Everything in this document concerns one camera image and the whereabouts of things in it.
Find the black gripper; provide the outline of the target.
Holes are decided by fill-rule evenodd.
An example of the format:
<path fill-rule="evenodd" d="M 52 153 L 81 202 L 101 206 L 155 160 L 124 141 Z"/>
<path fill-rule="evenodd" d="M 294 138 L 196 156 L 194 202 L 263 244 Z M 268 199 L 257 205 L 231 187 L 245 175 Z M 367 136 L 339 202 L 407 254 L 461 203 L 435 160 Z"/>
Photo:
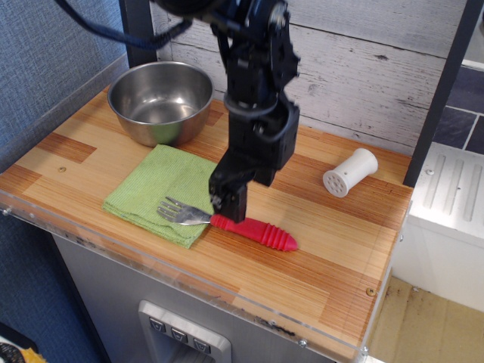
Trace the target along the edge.
<path fill-rule="evenodd" d="M 299 108 L 288 100 L 265 114 L 229 111 L 228 149 L 209 179 L 216 214 L 235 223 L 246 218 L 247 182 L 272 184 L 293 155 L 298 125 Z"/>

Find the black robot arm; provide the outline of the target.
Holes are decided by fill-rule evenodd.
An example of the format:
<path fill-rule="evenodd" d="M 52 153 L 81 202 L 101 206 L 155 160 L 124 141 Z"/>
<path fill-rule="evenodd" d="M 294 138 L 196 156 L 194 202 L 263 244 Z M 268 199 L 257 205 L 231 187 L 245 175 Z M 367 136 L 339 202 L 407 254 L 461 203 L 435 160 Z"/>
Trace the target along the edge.
<path fill-rule="evenodd" d="M 269 186 L 292 157 L 299 108 L 284 93 L 298 75 L 285 1 L 159 1 L 185 20 L 208 23 L 227 76 L 228 149 L 209 178 L 216 213 L 246 218 L 247 185 Z"/>

